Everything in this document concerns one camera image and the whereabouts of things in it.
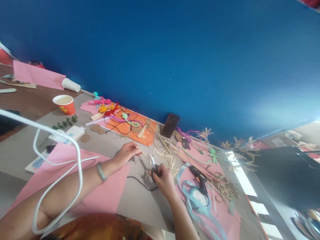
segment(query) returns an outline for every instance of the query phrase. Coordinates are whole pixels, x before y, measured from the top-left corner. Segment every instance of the purple pipe cleaner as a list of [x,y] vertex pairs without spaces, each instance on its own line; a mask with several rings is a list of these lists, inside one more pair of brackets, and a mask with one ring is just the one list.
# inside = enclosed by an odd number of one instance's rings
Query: purple pipe cleaner
[[200,134],[201,134],[200,131],[188,131],[187,133],[183,133],[179,127],[177,127],[177,130],[178,130],[179,134],[180,134],[182,137],[186,138],[186,140],[187,140],[189,143],[192,142],[192,140],[191,140],[191,138],[190,138],[190,137],[192,137],[192,136],[191,136],[191,135],[188,135],[188,133],[194,132],[194,133],[200,133]]

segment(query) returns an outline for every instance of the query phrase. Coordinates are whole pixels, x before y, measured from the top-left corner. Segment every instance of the paper cup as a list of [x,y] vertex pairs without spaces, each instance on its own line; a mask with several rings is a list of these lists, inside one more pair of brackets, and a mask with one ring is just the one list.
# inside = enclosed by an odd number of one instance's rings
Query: paper cup
[[76,91],[76,92],[79,92],[81,89],[81,86],[79,84],[75,83],[74,81],[71,81],[69,78],[65,78],[62,81],[62,86],[64,88],[67,88],[67,89],[70,89],[70,90]]
[[69,95],[59,95],[54,97],[52,101],[59,106],[65,115],[73,115],[76,113],[73,97]]

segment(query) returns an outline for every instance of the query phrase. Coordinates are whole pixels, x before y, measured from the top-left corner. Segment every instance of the blue wall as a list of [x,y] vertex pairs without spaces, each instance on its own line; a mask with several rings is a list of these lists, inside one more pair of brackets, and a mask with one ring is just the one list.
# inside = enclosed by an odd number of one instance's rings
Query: blue wall
[[214,141],[319,117],[320,15],[295,0],[4,1],[0,40],[88,91]]

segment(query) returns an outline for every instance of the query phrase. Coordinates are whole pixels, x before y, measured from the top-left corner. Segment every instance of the cork disc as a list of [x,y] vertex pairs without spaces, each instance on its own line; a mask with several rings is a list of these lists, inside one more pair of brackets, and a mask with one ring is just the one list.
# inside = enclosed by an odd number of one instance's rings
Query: cork disc
[[98,132],[101,129],[101,126],[99,124],[94,124],[91,126],[91,131]]
[[133,127],[133,128],[132,128],[132,131],[133,131],[133,132],[140,132],[140,131],[141,131],[141,129],[140,129],[140,128],[138,128],[138,127]]
[[88,142],[90,140],[90,136],[88,134],[83,135],[80,138],[81,142]]
[[98,133],[99,133],[100,135],[102,135],[102,134],[105,133],[105,131],[104,131],[102,128],[100,128],[100,130],[98,131]]
[[179,133],[175,135],[175,138],[178,140],[178,142],[182,142],[182,136]]

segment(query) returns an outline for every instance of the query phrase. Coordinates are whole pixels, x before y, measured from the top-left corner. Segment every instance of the red paper cup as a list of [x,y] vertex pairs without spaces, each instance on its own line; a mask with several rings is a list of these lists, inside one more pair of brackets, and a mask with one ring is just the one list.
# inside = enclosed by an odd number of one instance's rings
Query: red paper cup
[[73,97],[69,95],[59,95],[54,97],[52,101],[59,106],[65,115],[73,115],[76,113]]

